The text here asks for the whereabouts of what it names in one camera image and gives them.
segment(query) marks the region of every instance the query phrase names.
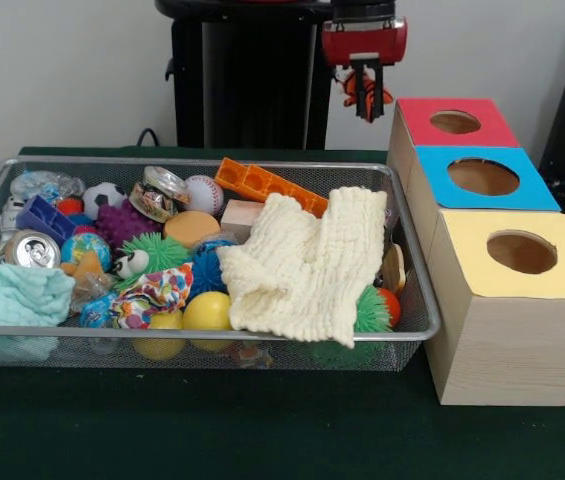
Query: googly eyes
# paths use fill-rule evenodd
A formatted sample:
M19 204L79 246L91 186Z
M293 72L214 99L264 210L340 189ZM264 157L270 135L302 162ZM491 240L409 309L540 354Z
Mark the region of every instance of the googly eyes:
M126 257L118 258L113 264L113 273L127 279L138 273L144 273L149 266L149 254L144 250L134 250Z

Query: baseball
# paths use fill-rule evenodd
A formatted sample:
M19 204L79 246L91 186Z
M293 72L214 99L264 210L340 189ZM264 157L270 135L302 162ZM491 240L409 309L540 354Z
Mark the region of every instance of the baseball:
M191 196L187 210L217 215L224 204L224 191L206 175L193 175L186 179L186 188Z

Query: stacked wooden boxes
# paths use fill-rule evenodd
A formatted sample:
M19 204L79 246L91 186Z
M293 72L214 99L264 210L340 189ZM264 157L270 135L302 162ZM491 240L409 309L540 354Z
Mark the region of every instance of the stacked wooden boxes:
M399 100L388 163L443 316L441 403L565 405L565 215L495 104Z

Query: green table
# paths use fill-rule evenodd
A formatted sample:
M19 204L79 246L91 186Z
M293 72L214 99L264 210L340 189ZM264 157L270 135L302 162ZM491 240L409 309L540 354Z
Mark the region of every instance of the green table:
M25 149L218 158L225 152ZM382 152L244 152L383 161ZM0 478L565 479L565 408L441 407L399 374L0 368Z

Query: cream knitted cloth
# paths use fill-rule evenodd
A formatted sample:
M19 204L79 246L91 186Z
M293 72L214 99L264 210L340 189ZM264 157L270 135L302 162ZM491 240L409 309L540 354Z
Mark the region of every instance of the cream knitted cloth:
M244 245L217 249L231 326L353 348L357 300L382 263L386 193L333 190L321 220L274 193Z

